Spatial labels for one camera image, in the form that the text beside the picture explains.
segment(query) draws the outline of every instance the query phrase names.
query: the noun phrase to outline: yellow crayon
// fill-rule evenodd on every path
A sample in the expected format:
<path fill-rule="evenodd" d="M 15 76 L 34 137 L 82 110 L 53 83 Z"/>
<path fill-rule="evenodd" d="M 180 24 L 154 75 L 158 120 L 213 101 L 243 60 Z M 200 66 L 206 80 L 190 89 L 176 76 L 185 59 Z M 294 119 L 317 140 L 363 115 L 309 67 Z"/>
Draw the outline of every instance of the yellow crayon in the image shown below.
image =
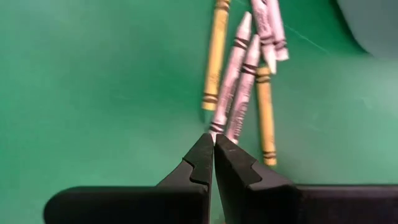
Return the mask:
<path fill-rule="evenodd" d="M 206 73 L 205 94 L 202 108 L 208 111 L 216 109 L 218 101 L 218 83 L 223 64 L 225 36 L 228 25 L 228 11 L 231 0 L 217 0 L 214 11 L 213 31 L 209 49 Z"/>
<path fill-rule="evenodd" d="M 274 117 L 272 114 L 271 72 L 268 67 L 257 69 L 256 83 L 264 163 L 269 166 L 276 166 L 277 159 L 274 142 Z"/>

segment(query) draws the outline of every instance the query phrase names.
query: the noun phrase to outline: green table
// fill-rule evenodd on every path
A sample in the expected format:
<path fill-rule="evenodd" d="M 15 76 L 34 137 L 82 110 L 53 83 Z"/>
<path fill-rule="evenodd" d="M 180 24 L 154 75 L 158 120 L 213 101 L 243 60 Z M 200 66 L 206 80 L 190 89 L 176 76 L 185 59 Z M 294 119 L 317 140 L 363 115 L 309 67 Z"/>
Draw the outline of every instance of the green table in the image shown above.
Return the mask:
<path fill-rule="evenodd" d="M 214 4 L 0 1 L 0 223 L 42 223 L 59 190 L 154 185 L 180 162 L 205 128 Z M 335 3 L 280 4 L 291 60 L 272 80 L 277 170 L 298 183 L 398 183 L 398 64 L 361 50 Z M 227 50 L 249 8 L 232 0 Z M 241 146 L 261 158 L 255 97 Z"/>

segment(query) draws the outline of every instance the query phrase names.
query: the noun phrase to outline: green surface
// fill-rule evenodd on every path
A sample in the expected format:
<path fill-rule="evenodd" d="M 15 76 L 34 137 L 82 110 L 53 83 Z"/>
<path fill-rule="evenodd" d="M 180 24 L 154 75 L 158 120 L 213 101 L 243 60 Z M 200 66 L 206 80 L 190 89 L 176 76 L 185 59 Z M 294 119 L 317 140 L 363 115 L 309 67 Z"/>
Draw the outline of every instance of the green surface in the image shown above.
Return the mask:
<path fill-rule="evenodd" d="M 181 161 L 205 127 L 214 4 L 0 0 L 0 223 L 42 223 L 71 186 L 154 185 Z M 272 80 L 277 170 L 398 183 L 398 64 L 364 53 L 330 0 L 281 8 L 291 60 Z M 248 9 L 232 0 L 228 45 Z M 241 146 L 261 158 L 254 97 Z"/>

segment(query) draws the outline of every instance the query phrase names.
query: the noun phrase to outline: white crayon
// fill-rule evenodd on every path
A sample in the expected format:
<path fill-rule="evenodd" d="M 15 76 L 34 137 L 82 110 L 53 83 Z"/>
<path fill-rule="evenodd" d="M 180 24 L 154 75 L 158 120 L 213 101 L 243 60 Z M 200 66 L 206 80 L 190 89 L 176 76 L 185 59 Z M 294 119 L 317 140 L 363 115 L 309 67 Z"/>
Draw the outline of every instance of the white crayon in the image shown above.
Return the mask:
<path fill-rule="evenodd" d="M 274 34 L 269 24 L 268 8 L 265 1 L 251 0 L 254 17 L 256 18 L 257 32 L 260 36 L 261 50 L 271 73 L 276 73 L 276 54 Z"/>
<path fill-rule="evenodd" d="M 248 109 L 251 89 L 254 83 L 257 66 L 260 59 L 260 37 L 254 35 L 249 46 L 248 54 L 242 65 L 242 77 L 236 92 L 235 101 L 231 110 L 226 137 L 235 144 L 238 143 L 243 127 L 244 115 Z"/>
<path fill-rule="evenodd" d="M 278 61 L 284 61 L 289 59 L 289 51 L 286 47 L 285 29 L 280 15 L 279 2 L 278 0 L 266 0 L 269 11 L 269 22 L 272 30 L 274 31 L 274 45 L 276 52 L 276 59 Z"/>
<path fill-rule="evenodd" d="M 236 82 L 239 78 L 239 69 L 241 68 L 246 49 L 249 45 L 250 35 L 251 14 L 246 12 L 235 35 L 234 45 L 229 55 L 228 67 L 220 86 L 216 112 L 209 128 L 209 133 L 213 137 L 214 142 L 216 141 L 217 134 L 224 133 L 229 108 L 236 89 Z"/>

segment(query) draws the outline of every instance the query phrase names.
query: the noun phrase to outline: gray object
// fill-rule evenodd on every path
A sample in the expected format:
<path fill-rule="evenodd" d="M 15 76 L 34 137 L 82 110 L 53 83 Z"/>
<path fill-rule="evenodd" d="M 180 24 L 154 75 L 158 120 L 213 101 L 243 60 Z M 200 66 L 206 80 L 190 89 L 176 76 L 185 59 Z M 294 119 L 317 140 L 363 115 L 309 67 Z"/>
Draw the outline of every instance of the gray object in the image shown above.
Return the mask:
<path fill-rule="evenodd" d="M 376 57 L 398 57 L 398 0 L 337 0 L 354 38 Z"/>

